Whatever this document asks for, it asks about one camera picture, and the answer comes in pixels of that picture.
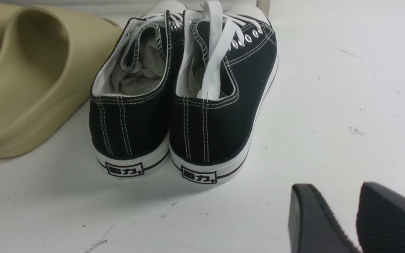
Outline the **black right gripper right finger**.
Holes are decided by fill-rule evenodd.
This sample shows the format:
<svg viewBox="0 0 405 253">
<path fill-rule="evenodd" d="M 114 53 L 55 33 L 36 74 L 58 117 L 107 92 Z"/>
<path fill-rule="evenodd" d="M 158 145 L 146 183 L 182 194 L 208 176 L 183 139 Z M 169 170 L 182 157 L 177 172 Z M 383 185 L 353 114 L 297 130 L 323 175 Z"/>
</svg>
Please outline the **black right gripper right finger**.
<svg viewBox="0 0 405 253">
<path fill-rule="evenodd" d="M 405 197 L 376 182 L 364 182 L 356 230 L 364 253 L 405 253 Z"/>
</svg>

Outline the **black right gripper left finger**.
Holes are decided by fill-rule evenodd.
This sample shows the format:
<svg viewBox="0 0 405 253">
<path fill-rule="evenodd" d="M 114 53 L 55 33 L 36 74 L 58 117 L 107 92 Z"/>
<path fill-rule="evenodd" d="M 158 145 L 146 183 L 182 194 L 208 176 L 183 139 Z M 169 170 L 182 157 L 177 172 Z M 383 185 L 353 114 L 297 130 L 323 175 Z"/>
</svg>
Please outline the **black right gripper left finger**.
<svg viewBox="0 0 405 253">
<path fill-rule="evenodd" d="M 292 253 L 360 253 L 312 184 L 291 187 L 288 233 Z"/>
</svg>

